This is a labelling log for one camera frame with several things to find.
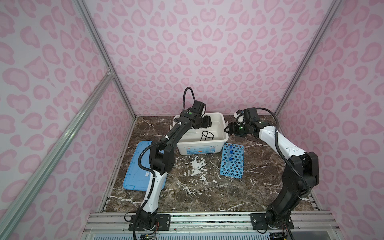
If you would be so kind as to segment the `black wire ring stand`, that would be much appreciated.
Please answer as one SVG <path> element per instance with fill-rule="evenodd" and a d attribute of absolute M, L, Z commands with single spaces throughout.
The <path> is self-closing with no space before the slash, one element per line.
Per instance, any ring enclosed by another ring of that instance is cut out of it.
<path fill-rule="evenodd" d="M 214 139 L 215 135 L 212 132 L 209 131 L 202 131 L 202 136 L 200 138 L 201 142 L 205 141 L 212 141 Z"/>

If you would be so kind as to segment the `white plastic storage box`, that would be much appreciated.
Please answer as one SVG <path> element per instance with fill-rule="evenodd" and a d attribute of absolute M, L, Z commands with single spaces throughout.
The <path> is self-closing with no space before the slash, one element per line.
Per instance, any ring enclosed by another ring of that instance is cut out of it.
<path fill-rule="evenodd" d="M 229 135 L 224 132 L 228 126 L 224 115 L 221 113 L 208 113 L 212 126 L 203 129 L 191 129 L 177 143 L 181 155 L 213 154 L 222 151 Z"/>

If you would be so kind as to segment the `blue plastic box lid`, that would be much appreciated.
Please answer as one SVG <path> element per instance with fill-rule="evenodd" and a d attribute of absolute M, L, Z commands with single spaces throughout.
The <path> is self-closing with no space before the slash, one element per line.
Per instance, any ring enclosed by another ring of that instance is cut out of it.
<path fill-rule="evenodd" d="M 150 173 L 139 167 L 138 159 L 141 152 L 151 143 L 152 141 L 141 141 L 138 143 L 123 181 L 123 188 L 125 190 L 147 191 L 150 182 Z"/>

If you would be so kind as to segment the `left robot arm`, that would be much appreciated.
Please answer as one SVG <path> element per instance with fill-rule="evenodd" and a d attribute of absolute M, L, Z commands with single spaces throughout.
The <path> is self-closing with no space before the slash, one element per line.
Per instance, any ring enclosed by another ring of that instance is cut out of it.
<path fill-rule="evenodd" d="M 150 173 L 150 182 L 145 198 L 137 209 L 134 228 L 140 226 L 150 230 L 155 226 L 161 190 L 175 164 L 174 147 L 187 131 L 202 127 L 205 110 L 206 104 L 194 101 L 192 107 L 180 113 L 178 122 L 164 137 L 140 153 L 138 166 Z"/>

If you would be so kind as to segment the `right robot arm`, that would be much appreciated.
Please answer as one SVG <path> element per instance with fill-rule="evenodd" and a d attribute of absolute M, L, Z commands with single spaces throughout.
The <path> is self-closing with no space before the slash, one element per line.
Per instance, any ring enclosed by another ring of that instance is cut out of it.
<path fill-rule="evenodd" d="M 313 187 L 320 182 L 319 157 L 314 152 L 307 152 L 280 132 L 277 116 L 271 111 L 275 124 L 261 120 L 258 111 L 261 108 L 238 110 L 234 116 L 236 122 L 230 123 L 225 132 L 238 137 L 254 136 L 268 144 L 286 164 L 282 174 L 282 189 L 277 198 L 268 205 L 265 223 L 271 229 L 288 225 L 292 211 L 302 199 L 306 198 Z"/>

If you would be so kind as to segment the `blue test tube rack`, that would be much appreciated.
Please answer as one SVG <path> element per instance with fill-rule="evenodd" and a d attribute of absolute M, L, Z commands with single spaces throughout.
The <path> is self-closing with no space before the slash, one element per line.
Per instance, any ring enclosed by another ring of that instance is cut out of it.
<path fill-rule="evenodd" d="M 220 175 L 241 179 L 244 174 L 244 146 L 224 143 Z"/>

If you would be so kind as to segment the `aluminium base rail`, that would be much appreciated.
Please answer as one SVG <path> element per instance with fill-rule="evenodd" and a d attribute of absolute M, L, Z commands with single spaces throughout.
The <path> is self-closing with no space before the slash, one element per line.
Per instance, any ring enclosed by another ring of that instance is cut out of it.
<path fill-rule="evenodd" d="M 289 224 L 271 229 L 262 212 L 162 213 L 162 224 L 150 230 L 152 240 L 342 240 L 329 211 L 293 212 Z M 91 214 L 82 240 L 131 240 L 132 213 Z"/>

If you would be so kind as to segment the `aluminium corner frame post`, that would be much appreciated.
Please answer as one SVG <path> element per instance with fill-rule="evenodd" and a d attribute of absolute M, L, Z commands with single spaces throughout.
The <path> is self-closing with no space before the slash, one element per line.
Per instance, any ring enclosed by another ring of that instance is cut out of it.
<path fill-rule="evenodd" d="M 96 46 L 103 62 L 105 63 L 105 65 L 108 69 L 108 73 L 112 74 L 113 81 L 116 84 L 118 91 L 119 91 L 119 94 L 123 98 L 123 102 L 125 103 L 126 107 L 128 108 L 131 117 L 134 120 L 136 120 L 137 116 L 136 116 L 136 114 L 133 110 L 133 107 L 132 107 L 132 105 L 128 99 L 128 96 L 127 96 L 127 94 L 123 88 L 123 84 L 121 83 L 121 80 L 118 77 L 118 74 L 115 70 L 115 67 L 113 66 L 111 58 L 107 52 L 105 44 L 103 43 L 101 35 L 99 34 L 99 32 L 96 28 L 96 24 L 95 24 L 95 22 L 91 16 L 91 13 L 88 9 L 86 2 L 83 0 L 74 0 L 73 3 L 75 4 L 79 14 L 81 15 L 81 17 L 85 23 L 86 29 L 89 31 L 89 33 L 91 35 L 91 37 L 95 43 L 95 46 Z"/>

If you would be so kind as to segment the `right aluminium corner post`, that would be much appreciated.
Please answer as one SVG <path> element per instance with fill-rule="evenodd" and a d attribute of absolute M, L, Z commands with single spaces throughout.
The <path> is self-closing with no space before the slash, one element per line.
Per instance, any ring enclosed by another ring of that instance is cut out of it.
<path fill-rule="evenodd" d="M 286 91 L 283 94 L 283 97 L 278 104 L 278 107 L 275 111 L 275 114 L 278 116 L 282 113 L 284 105 L 288 101 L 291 93 L 293 92 L 296 84 L 299 82 L 304 70 L 306 69 L 307 65 L 311 61 L 311 58 L 315 54 L 318 46 L 320 45 L 324 35 L 326 34 L 327 30 L 330 28 L 334 18 L 337 16 L 339 10 L 342 8 L 344 4 L 344 1 L 342 0 L 334 0 L 332 1 L 327 13 L 325 14 L 324 19 L 322 20 L 321 24 L 319 25 L 313 39 L 310 41 L 309 47 L 307 51 L 305 52 L 302 60 L 300 61 L 300 64 L 298 65 L 298 68 L 296 72 L 294 73 L 290 83 L 288 84 L 288 87 Z"/>

